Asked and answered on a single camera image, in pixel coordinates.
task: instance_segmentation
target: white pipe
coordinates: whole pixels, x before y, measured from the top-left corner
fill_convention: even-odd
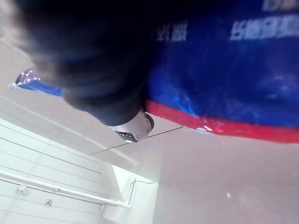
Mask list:
[[[73,196],[77,196],[77,197],[81,197],[81,198],[85,198],[85,199],[91,199],[94,202],[99,202],[99,203],[106,203],[106,204],[110,204],[110,205],[116,205],[116,206],[121,206],[124,208],[130,208],[131,205],[126,204],[126,203],[122,203],[122,202],[117,202],[117,201],[113,201],[107,198],[103,198],[103,197],[98,197],[95,195],[90,195],[90,194],[85,194],[79,191],[75,191],[75,190],[70,190],[67,188],[62,188],[59,185],[53,185],[53,184],[49,184],[49,183],[44,183],[41,181],[36,181],[36,180],[32,180],[23,176],[19,176],[19,175],[15,175],[15,174],[11,174],[11,173],[7,173],[4,171],[0,170],[0,176],[10,179],[10,180],[14,180],[14,181],[18,181],[18,182],[22,182],[25,184],[29,184],[32,186],[36,186],[42,189],[48,189],[51,190],[53,192],[60,192],[62,194],[66,194],[66,195],[73,195]]]

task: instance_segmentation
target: jacket sleeve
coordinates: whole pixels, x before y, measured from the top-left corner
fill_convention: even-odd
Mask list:
[[[151,8],[142,1],[1,0],[13,44],[46,83],[109,126],[141,107]]]

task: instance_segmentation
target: red stripe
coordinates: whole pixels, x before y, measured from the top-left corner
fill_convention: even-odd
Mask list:
[[[214,134],[262,139],[280,143],[299,143],[299,129],[295,128],[249,124],[209,116],[195,117],[152,100],[147,100],[146,111],[182,126],[193,129],[204,128],[207,132]]]

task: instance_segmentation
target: white ceiling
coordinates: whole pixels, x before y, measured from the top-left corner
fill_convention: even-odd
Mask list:
[[[298,144],[203,134],[158,117],[151,137],[125,144],[60,98],[9,90],[29,66],[0,44],[0,117],[159,181],[154,223],[298,223]]]

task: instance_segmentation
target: blue fabric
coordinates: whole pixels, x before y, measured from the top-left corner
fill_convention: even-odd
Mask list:
[[[199,118],[299,128],[299,23],[296,33],[278,34],[285,16],[296,17],[298,11],[262,11],[262,6],[260,0],[240,0],[225,10],[158,27],[148,97]],[[278,21],[275,34],[263,27],[272,16]],[[259,33],[232,40],[235,22],[253,19],[260,23]],[[179,26],[186,35],[173,38]],[[38,80],[19,86],[61,95]]]

